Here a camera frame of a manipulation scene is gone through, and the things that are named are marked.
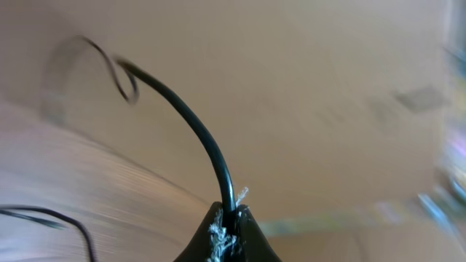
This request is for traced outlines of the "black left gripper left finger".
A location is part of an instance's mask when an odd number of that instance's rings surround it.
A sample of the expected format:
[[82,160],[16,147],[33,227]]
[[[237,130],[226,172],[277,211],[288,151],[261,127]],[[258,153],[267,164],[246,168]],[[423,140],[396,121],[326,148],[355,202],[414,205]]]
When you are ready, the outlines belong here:
[[219,210],[222,210],[222,204],[212,203],[194,236],[174,262],[206,262],[212,253],[209,228]]

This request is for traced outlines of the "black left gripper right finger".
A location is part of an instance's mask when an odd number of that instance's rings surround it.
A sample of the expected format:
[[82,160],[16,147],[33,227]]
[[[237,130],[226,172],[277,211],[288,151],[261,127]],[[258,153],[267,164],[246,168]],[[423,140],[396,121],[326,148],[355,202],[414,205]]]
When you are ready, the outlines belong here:
[[247,205],[237,208],[234,235],[237,243],[229,251],[229,262],[282,261],[269,245]]

